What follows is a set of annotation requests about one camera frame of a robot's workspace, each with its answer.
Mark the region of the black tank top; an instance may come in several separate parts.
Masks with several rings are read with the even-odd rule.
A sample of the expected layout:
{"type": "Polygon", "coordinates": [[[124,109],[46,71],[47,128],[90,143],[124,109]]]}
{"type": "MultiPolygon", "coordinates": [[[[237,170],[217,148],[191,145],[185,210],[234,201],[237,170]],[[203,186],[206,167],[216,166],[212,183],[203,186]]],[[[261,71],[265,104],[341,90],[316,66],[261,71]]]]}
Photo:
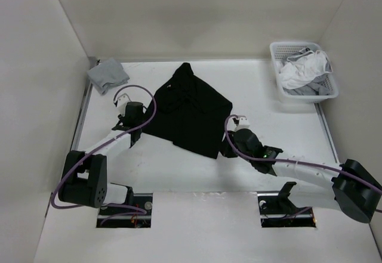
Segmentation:
{"type": "Polygon", "coordinates": [[[154,94],[155,117],[145,134],[171,141],[175,146],[216,159],[224,135],[224,121],[233,104],[194,75],[183,63],[154,94]]]}

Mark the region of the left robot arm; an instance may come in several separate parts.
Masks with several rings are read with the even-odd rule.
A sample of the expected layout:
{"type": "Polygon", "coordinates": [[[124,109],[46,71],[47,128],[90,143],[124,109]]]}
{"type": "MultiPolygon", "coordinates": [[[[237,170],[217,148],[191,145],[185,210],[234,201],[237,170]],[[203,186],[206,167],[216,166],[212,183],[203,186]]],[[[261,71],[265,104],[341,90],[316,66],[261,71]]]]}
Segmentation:
{"type": "Polygon", "coordinates": [[[62,177],[66,177],[73,166],[76,169],[58,190],[59,200],[92,208],[113,204],[123,215],[133,210],[132,188],[109,182],[107,166],[140,139],[141,129],[131,129],[144,122],[143,107],[143,103],[128,102],[107,137],[85,151],[72,150],[67,154],[62,177]]]}

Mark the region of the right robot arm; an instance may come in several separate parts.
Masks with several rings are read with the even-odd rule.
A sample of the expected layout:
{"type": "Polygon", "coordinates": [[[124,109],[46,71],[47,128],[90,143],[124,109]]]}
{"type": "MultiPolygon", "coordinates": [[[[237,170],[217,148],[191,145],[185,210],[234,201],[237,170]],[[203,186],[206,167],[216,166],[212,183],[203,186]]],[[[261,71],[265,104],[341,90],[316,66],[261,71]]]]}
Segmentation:
{"type": "Polygon", "coordinates": [[[381,184],[355,160],[332,165],[309,163],[289,157],[280,148],[265,146],[246,128],[226,131],[220,152],[227,158],[246,160],[262,174],[289,179],[276,194],[260,197],[263,217],[287,221],[319,207],[368,224],[377,211],[381,184]]]}

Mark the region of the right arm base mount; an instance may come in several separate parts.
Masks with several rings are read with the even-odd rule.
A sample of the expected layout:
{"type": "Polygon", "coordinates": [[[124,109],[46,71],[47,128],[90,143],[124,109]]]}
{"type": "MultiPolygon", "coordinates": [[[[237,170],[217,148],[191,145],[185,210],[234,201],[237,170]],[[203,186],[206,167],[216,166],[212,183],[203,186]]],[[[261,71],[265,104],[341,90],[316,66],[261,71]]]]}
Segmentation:
{"type": "Polygon", "coordinates": [[[290,201],[291,190],[296,182],[287,182],[280,191],[257,193],[260,224],[263,228],[315,228],[313,209],[298,208],[290,201]]]}

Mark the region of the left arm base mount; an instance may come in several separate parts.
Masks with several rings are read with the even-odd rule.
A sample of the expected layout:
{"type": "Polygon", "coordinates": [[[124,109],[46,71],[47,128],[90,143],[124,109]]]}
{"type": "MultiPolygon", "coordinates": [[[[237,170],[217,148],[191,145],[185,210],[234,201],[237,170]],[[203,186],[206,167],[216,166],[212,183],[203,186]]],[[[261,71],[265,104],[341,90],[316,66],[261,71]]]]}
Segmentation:
{"type": "Polygon", "coordinates": [[[102,206],[97,214],[97,228],[150,228],[153,194],[130,193],[125,203],[102,206]]]}

